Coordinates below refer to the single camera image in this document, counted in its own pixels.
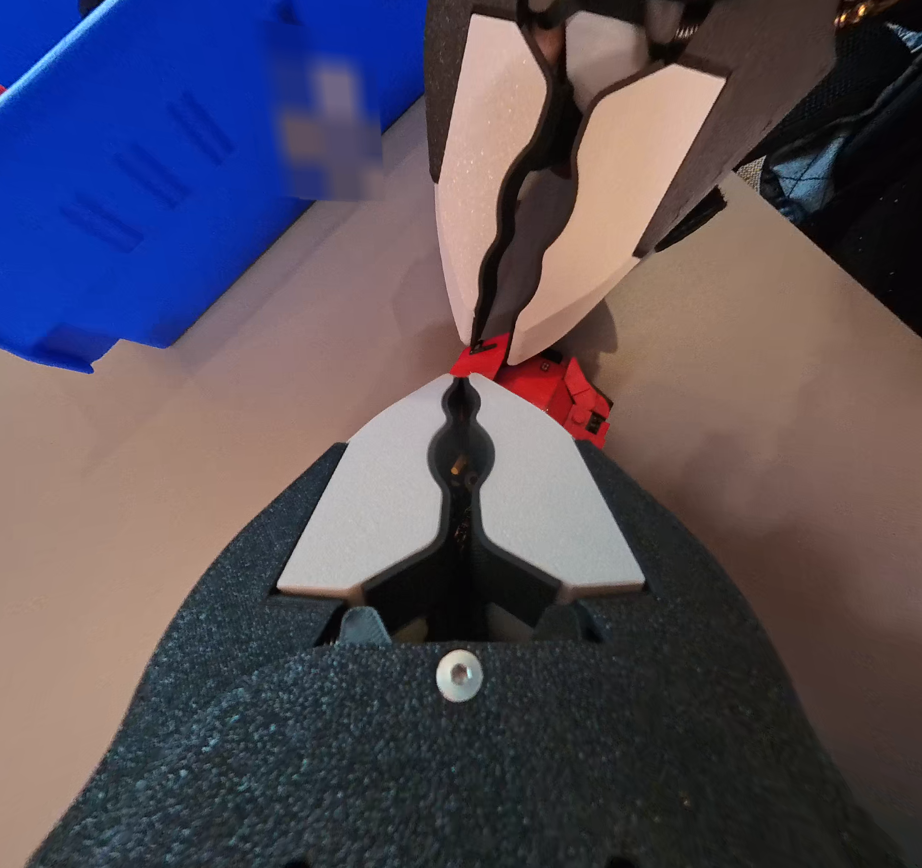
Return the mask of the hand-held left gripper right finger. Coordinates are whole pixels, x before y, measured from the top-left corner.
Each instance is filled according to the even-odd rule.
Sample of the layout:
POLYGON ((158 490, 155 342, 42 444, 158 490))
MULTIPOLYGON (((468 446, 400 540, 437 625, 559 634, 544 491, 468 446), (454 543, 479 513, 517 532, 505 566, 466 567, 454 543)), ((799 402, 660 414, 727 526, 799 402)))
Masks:
POLYGON ((642 590, 644 574, 571 434, 495 381, 468 381, 493 447, 478 492, 487 541, 546 575, 558 601, 642 590))

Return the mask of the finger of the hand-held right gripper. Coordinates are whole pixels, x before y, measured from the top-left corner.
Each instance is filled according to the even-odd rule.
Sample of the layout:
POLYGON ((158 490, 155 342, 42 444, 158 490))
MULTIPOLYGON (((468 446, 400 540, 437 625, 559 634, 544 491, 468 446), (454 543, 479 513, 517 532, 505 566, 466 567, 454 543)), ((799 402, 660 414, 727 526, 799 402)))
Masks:
POLYGON ((620 282, 728 74, 698 60, 653 60, 638 24, 575 14, 565 72, 582 120, 570 152, 568 208, 541 252, 515 319, 508 362, 556 344, 620 282))
POLYGON ((445 286, 464 345, 484 336, 552 85, 547 60, 520 24, 471 15, 434 189, 445 286))

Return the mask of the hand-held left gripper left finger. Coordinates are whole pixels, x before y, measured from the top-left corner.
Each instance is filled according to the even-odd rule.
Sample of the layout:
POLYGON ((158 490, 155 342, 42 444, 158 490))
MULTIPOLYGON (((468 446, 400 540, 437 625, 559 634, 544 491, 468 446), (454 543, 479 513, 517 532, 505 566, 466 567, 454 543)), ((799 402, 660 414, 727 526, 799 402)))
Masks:
POLYGON ((435 545, 444 492, 430 451, 454 382, 433 379, 350 438, 282 570, 280 593, 366 602, 376 578, 435 545))

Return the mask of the red lego car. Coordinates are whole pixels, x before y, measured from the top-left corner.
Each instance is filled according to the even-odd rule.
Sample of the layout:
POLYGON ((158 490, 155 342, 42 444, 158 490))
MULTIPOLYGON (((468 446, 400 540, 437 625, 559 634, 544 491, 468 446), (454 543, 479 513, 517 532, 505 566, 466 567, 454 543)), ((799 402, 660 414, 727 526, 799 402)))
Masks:
MULTIPOLYGON (((457 379, 466 381, 472 388, 468 378, 457 379)), ((493 381, 533 404, 540 411, 547 413, 571 434, 577 447, 580 445, 598 447, 605 444, 611 406, 608 400, 588 381, 575 358, 557 354, 532 356, 518 366, 503 365, 493 381)), ((485 481, 491 468, 493 447, 485 432, 476 423, 479 401, 476 391, 473 390, 473 392, 477 401, 474 412, 475 428, 485 436, 490 453, 488 469, 482 473, 479 480, 479 492, 479 487, 485 481)), ((483 534, 479 519, 479 505, 478 526, 483 534)), ((484 534, 483 536, 492 549, 501 551, 492 546, 484 534)))

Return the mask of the red lego piece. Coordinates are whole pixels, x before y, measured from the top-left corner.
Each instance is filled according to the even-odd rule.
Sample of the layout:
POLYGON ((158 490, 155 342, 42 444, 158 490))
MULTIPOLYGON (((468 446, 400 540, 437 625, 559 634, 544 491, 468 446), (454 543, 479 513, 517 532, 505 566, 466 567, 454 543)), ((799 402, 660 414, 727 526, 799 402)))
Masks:
POLYGON ((511 332, 480 340, 463 349, 449 370, 454 378, 480 375, 494 380, 505 364, 511 343, 511 332))

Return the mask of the blue denim pants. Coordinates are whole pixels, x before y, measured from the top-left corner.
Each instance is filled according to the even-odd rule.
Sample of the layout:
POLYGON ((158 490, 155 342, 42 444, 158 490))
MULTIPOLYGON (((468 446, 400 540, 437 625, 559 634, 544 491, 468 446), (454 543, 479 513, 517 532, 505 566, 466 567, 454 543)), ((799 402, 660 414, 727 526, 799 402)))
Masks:
POLYGON ((759 194, 800 229, 829 230, 920 165, 920 59, 889 82, 834 72, 759 148, 759 194))

